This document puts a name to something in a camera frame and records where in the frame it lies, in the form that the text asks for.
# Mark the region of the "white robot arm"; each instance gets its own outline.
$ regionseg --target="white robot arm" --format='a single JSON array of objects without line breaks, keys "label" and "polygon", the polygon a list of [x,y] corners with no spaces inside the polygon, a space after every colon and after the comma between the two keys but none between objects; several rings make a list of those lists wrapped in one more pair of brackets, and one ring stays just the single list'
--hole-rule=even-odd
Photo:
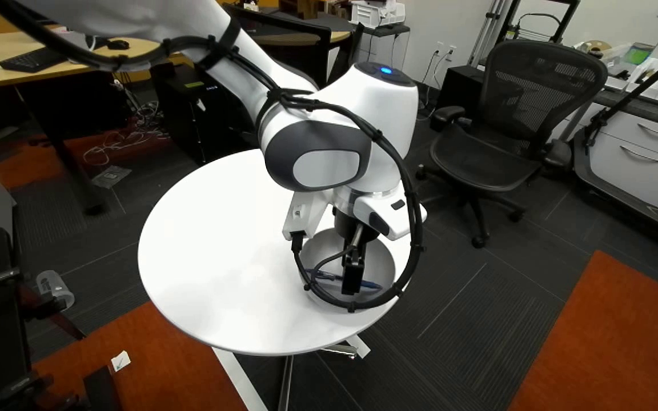
[{"label": "white robot arm", "polygon": [[[98,57],[32,24],[24,8],[83,34],[154,40],[161,48],[137,59]],[[267,57],[214,0],[0,0],[0,13],[47,47],[108,72],[145,67],[176,51],[187,56],[242,101],[257,124],[267,173],[297,193],[283,226],[294,254],[304,238],[315,235],[328,205],[340,216],[344,291],[328,292],[297,256],[306,291],[349,310],[403,292],[420,254],[420,208],[403,169],[418,91],[405,74],[356,65],[333,84],[315,90]],[[378,235],[398,241],[406,233],[412,259],[405,274],[364,291],[366,245]]]}]

